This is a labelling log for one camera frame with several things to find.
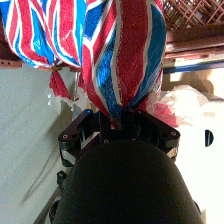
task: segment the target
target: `screw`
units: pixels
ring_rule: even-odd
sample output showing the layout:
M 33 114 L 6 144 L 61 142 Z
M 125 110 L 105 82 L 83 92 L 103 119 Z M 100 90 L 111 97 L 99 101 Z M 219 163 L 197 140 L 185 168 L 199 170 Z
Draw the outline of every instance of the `screw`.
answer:
M 174 131 L 172 131 L 172 132 L 171 132 L 171 135 L 176 136 L 176 135 L 177 135 L 177 133 L 176 133 L 176 132 L 174 132 Z

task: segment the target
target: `striped plastic bag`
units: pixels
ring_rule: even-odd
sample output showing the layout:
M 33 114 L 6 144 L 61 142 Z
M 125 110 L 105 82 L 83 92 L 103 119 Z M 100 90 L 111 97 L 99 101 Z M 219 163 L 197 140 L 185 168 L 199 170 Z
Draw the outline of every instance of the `striped plastic bag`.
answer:
M 88 1 L 82 76 L 90 100 L 112 120 L 155 84 L 165 39 L 160 0 Z
M 73 107 L 57 65 L 80 68 L 85 23 L 84 0 L 8 0 L 0 2 L 11 50 L 35 68 L 52 69 L 50 88 Z
M 75 68 L 82 66 L 85 0 L 42 0 L 49 35 L 47 41 L 57 57 Z

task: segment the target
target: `wicker basket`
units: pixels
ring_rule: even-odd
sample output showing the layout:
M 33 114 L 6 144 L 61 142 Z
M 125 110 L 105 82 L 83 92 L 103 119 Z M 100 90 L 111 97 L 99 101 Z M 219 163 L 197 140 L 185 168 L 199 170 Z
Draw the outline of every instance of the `wicker basket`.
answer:
M 224 21 L 223 0 L 165 0 L 163 8 L 168 30 Z

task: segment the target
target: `white wall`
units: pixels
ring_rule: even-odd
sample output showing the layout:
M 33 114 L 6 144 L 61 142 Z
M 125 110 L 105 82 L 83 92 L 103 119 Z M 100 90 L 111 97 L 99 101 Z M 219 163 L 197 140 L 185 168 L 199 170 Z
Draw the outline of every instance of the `white wall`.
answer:
M 60 72 L 67 87 L 75 75 Z M 0 223 L 31 224 L 57 188 L 57 137 L 72 119 L 48 106 L 50 72 L 23 65 L 0 70 Z

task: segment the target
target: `union jack pattern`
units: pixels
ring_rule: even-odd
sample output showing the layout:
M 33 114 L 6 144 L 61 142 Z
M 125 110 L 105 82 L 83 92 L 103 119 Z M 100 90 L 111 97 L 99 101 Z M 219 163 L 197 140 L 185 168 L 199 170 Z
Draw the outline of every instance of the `union jack pattern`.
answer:
M 33 67 L 82 67 L 90 100 L 120 118 L 161 73 L 166 28 L 161 0 L 1 2 L 14 53 Z
M 160 0 L 89 0 L 82 75 L 90 100 L 111 118 L 134 107 L 155 84 L 165 39 Z
M 85 25 L 84 0 L 11 0 L 1 2 L 11 50 L 33 67 L 61 61 L 80 68 Z

